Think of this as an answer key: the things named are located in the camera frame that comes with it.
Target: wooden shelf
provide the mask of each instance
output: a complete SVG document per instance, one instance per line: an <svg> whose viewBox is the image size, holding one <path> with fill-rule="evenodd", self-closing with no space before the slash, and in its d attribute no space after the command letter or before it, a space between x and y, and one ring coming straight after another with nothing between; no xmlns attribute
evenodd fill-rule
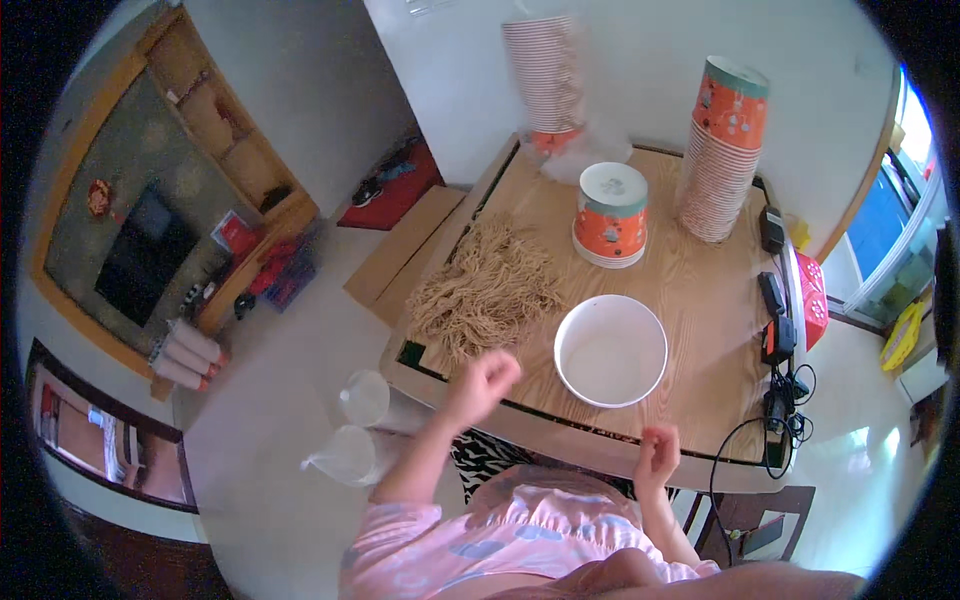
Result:
<svg viewBox="0 0 960 600"><path fill-rule="evenodd" d="M277 164L273 153L264 147L265 141L259 132L251 132L246 139L237 142L221 162L227 175L236 181L257 208L263 204L267 192L291 184L283 177L284 170Z"/></svg>
<svg viewBox="0 0 960 600"><path fill-rule="evenodd" d="M284 210L267 222L266 236L263 240L244 258L243 262L233 269L227 280L220 285L200 311L196 325L204 335L212 335L220 329L224 317L233 308L233 301L250 287L253 279L260 273L263 255L277 242L300 233L317 216L317 205L303 190L296 190L276 208L281 207Z"/></svg>
<svg viewBox="0 0 960 600"><path fill-rule="evenodd" d="M185 20L178 19L147 53L147 61L155 70L163 95L172 91L179 100L200 78L209 72L204 45Z"/></svg>
<svg viewBox="0 0 960 600"><path fill-rule="evenodd" d="M156 86L157 91L160 92L160 94L162 95L162 91L163 91L162 83L157 78L156 73L149 67L146 69L146 72L150 76L151 80L154 82L154 85ZM252 204L247 194L245 194L239 187L237 187L236 181L224 171L224 168L220 164L220 161L217 160L217 158L214 155L212 155L210 151L206 148L206 146L203 144L201 139L196 135L196 133L193 131L190 125L186 122L186 120L184 120L183 115L180 113L179 110L177 110L177 107L174 105L174 103L171 102L171 100L166 97L163 98L163 102L164 104L166 104L167 108L170 110L170 113L174 115L174 118L177 119L178 123L180 123L180 127L183 129L183 132L186 133L187 138L193 142L194 146L196 146L197 149L206 158L210 160L210 162L213 164L213 168L220 172L220 175L223 176L224 180L233 189L233 192L236 194L237 198L239 198L241 202L246 204L247 207L252 212L259 213L260 207ZM253 227L258 227L260 225L260 222L250 223L249 225Z"/></svg>
<svg viewBox="0 0 960 600"><path fill-rule="evenodd" d="M253 131L253 123L214 76L195 86L180 103L179 110L200 144L213 156L226 155L238 140L246 139Z"/></svg>

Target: red mat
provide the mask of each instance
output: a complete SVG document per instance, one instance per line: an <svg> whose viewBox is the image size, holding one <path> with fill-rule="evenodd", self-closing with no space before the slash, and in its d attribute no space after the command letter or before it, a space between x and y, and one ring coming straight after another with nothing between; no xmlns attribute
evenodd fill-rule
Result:
<svg viewBox="0 0 960 600"><path fill-rule="evenodd" d="M383 183L383 194L362 208L351 206L337 225L389 231L428 189L443 184L440 170L426 144L415 144L407 160L417 167L416 171Z"/></svg>

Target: red decoration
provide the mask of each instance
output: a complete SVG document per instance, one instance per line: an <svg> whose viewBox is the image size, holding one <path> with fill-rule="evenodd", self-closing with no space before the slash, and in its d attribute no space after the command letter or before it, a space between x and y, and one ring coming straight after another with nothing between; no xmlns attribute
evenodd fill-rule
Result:
<svg viewBox="0 0 960 600"><path fill-rule="evenodd" d="M824 272L816 260L797 252L797 262L800 264L800 288L804 296L806 349L811 349L827 333L827 324L830 322L827 288L824 286Z"/></svg>
<svg viewBox="0 0 960 600"><path fill-rule="evenodd" d="M93 180L86 190L86 207L94 217L102 217L110 210L110 184L104 180Z"/></svg>
<svg viewBox="0 0 960 600"><path fill-rule="evenodd" d="M232 216L218 229L234 256L244 256L256 246L257 235L250 231L240 217Z"/></svg>

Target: white paper bowl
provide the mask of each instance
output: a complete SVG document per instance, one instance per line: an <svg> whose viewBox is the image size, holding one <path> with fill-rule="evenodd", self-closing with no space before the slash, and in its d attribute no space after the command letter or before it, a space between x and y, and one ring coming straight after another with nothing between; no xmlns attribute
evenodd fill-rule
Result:
<svg viewBox="0 0 960 600"><path fill-rule="evenodd" d="M553 343L554 365L566 388L600 408L646 398L663 378L666 359L666 334L657 315L616 294L577 304Z"/></svg>

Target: paper bowl stack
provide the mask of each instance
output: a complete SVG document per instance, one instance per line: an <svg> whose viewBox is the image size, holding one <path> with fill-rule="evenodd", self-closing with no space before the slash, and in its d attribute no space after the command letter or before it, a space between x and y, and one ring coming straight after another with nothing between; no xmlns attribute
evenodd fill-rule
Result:
<svg viewBox="0 0 960 600"><path fill-rule="evenodd" d="M677 186L680 222L705 242L730 237L747 199L762 151L769 86L750 67L707 57Z"/></svg>
<svg viewBox="0 0 960 600"><path fill-rule="evenodd" d="M570 16L501 26L538 150L558 149L584 126L583 82Z"/></svg>
<svg viewBox="0 0 960 600"><path fill-rule="evenodd" d="M580 176L573 248L604 269L636 263L647 247L647 180L619 162L598 162Z"/></svg>

